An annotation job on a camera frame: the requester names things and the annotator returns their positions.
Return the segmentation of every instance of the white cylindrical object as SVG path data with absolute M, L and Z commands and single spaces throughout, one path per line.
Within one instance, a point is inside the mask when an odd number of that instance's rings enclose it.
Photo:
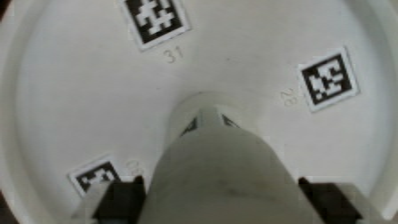
M 138 224 L 323 223 L 260 138 L 216 106 L 195 119 L 159 159 Z

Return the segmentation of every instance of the white curved surface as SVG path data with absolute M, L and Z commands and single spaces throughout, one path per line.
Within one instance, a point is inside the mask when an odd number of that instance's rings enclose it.
M 45 1 L 31 2 L 15 6 L 36 16 Z M 51 0 L 36 25 L 29 17 L 4 19 L 0 184 L 22 224 L 67 219 L 79 198 L 65 175 L 102 153 L 120 168 L 140 160 L 150 176 L 170 111 L 200 91 L 241 99 L 292 176 L 351 182 L 369 194 L 395 135 L 395 64 L 365 2 L 182 5 L 193 30 L 145 53 L 111 1 Z M 163 51 L 175 46 L 184 58 L 170 65 Z M 296 65 L 340 46 L 360 94 L 310 114 L 303 99 L 285 108 L 278 94 L 298 92 Z
M 383 31 L 386 35 L 386 42 L 390 46 L 392 60 L 398 71 L 398 1 L 369 1 L 374 8 L 376 16 L 381 22 Z M 378 177 L 376 185 L 370 191 L 369 199 L 383 218 L 392 219 L 398 211 L 398 137 L 394 137 L 394 144 L 385 161 L 381 175 Z

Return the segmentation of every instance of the black and white square marker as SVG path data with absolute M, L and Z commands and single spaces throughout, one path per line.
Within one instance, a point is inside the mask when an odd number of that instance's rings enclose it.
M 92 184 L 104 181 L 120 181 L 111 158 L 100 158 L 95 162 L 83 166 L 68 174 L 68 179 L 81 196 L 84 195 Z
M 180 35 L 187 19 L 179 0 L 120 0 L 140 50 Z
M 346 49 L 339 48 L 298 69 L 299 87 L 314 112 L 358 93 Z

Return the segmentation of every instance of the printed number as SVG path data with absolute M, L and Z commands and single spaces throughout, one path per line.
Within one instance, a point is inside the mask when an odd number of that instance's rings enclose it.
M 280 99 L 282 99 L 285 107 L 291 107 L 296 105 L 298 98 L 296 98 L 294 90 L 291 88 L 280 92 Z
M 179 46 L 175 46 L 173 50 L 166 50 L 163 52 L 163 55 L 166 57 L 166 63 L 171 64 L 177 61 L 177 59 L 182 58 L 182 51 Z

